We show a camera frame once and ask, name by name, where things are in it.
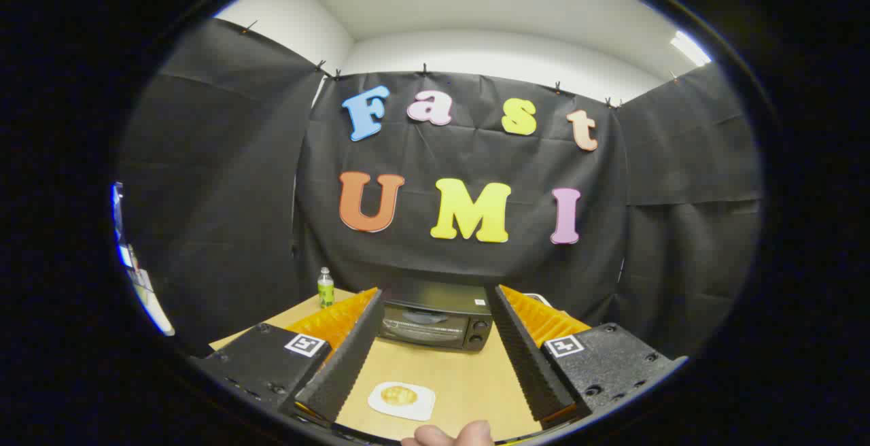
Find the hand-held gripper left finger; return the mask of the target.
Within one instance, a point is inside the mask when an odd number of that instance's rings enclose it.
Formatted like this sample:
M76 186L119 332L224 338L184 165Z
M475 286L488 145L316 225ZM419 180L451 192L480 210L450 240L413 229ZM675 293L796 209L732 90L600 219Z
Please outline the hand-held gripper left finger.
M383 318L371 288L280 328L262 322L196 365L245 402L329 427L338 419Z

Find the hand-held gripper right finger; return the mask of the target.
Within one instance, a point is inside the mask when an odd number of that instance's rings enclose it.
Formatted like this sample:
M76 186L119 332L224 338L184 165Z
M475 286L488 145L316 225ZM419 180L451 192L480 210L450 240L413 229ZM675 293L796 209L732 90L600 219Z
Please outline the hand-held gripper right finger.
M544 430L609 414L686 363L617 323L590 326L503 285L487 295L532 418Z

